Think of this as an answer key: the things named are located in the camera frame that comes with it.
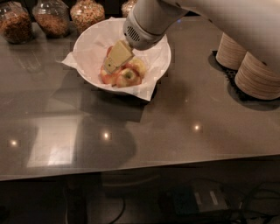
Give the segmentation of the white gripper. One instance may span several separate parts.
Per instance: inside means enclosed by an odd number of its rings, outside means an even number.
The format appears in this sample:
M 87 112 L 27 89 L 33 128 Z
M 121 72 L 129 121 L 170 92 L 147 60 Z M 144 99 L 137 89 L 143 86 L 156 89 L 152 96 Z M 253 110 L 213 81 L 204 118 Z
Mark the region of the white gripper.
M 186 13 L 187 10 L 165 0 L 137 0 L 123 25 L 123 34 L 129 45 L 118 40 L 109 51 L 104 68 L 112 74 L 134 57 L 132 48 L 144 51 L 155 46 L 169 26 Z

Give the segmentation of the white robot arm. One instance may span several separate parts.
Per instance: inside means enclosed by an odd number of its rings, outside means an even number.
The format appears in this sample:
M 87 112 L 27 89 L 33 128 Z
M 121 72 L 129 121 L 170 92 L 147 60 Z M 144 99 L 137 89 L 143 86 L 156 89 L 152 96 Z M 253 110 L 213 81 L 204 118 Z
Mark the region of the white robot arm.
M 280 72 L 280 0 L 138 0 L 122 32 L 132 48 L 148 50 L 189 11 L 208 19 L 270 70 Z

